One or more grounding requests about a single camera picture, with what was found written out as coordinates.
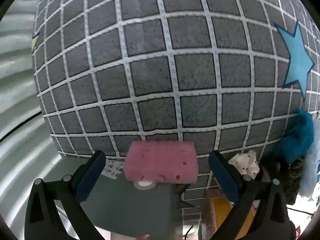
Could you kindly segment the dark blue towel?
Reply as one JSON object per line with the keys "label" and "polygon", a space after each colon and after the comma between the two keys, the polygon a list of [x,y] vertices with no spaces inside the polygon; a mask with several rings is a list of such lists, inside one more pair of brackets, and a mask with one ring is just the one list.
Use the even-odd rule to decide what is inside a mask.
{"label": "dark blue towel", "polygon": [[307,154],[314,142],[312,115],[304,110],[298,112],[298,122],[280,141],[279,149],[285,161],[291,164]]}

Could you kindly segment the leopard print cloth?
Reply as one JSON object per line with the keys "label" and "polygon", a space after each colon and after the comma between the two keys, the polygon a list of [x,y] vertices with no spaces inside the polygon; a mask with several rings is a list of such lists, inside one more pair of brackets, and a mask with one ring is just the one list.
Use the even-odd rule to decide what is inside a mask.
{"label": "leopard print cloth", "polygon": [[283,187],[286,203],[296,202],[304,170],[304,158],[298,158],[288,164],[283,155],[267,154],[260,159],[260,165],[271,179],[278,179]]}

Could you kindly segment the grey storage box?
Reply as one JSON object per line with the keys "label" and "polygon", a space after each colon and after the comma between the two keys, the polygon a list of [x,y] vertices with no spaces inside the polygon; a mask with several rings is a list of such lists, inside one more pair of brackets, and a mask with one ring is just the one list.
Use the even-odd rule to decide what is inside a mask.
{"label": "grey storage box", "polygon": [[[45,177],[61,180],[89,158],[62,158]],[[181,239],[183,231],[180,198],[174,184],[157,184],[148,190],[135,188],[123,172],[116,178],[103,171],[85,202],[80,205],[94,226],[126,237],[148,235],[149,239]]]}

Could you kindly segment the grey green curtain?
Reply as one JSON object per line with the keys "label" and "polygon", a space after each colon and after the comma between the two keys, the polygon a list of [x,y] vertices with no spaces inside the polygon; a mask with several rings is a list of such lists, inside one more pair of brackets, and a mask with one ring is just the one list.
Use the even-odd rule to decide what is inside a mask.
{"label": "grey green curtain", "polygon": [[32,184],[60,162],[41,114],[31,62],[39,0],[15,0],[1,20],[1,216],[24,221]]}

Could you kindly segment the light blue fluffy duster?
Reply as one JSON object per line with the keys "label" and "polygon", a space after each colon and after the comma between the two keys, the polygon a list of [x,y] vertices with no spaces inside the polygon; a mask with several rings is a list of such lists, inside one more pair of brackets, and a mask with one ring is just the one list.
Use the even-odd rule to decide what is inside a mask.
{"label": "light blue fluffy duster", "polygon": [[319,165],[319,140],[312,143],[304,158],[304,169],[300,181],[299,194],[304,197],[311,197],[317,184]]}

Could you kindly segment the white polka dot cloth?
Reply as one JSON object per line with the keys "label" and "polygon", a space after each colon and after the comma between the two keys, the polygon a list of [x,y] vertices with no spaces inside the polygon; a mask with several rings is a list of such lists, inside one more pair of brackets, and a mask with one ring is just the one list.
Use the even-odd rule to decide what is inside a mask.
{"label": "white polka dot cloth", "polygon": [[255,179],[260,171],[257,153],[254,150],[249,150],[247,153],[238,153],[228,163],[233,165],[241,175],[248,175],[252,179]]}

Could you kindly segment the orange cardboard box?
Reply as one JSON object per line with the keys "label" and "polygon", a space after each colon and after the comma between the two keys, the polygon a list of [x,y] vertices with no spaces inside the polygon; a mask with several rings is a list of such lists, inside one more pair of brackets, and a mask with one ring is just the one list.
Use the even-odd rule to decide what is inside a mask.
{"label": "orange cardboard box", "polygon": [[232,207],[233,203],[227,200],[220,188],[206,190],[201,210],[200,239],[210,239],[222,225]]}

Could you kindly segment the pink sponge block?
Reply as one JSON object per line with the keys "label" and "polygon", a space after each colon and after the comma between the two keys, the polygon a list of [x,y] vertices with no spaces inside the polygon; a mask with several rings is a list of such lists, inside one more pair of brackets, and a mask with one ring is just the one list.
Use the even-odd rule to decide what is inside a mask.
{"label": "pink sponge block", "polygon": [[124,174],[135,183],[193,184],[199,174],[194,143],[134,141],[124,162]]}

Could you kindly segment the grey checked star rug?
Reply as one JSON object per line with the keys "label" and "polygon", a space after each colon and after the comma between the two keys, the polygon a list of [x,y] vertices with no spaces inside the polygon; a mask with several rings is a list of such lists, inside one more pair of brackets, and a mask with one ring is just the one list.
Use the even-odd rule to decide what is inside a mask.
{"label": "grey checked star rug", "polygon": [[195,144],[192,207],[215,186],[208,154],[270,153],[319,113],[319,30],[300,0],[40,0],[37,97],[60,153],[125,158],[134,140]]}

